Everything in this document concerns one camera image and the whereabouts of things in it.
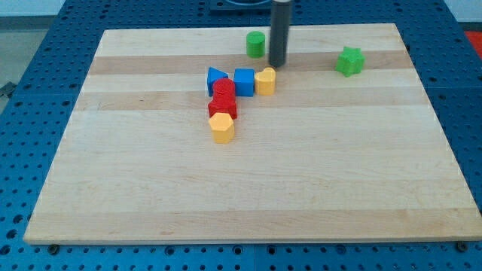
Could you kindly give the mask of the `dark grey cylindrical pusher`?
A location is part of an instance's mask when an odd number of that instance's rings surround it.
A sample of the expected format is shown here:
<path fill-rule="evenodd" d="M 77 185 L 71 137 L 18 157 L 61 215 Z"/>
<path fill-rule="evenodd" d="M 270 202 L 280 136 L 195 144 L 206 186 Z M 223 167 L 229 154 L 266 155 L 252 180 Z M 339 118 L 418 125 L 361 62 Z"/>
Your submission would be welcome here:
<path fill-rule="evenodd" d="M 279 68 L 286 62 L 292 0 L 272 0 L 268 62 Z"/>

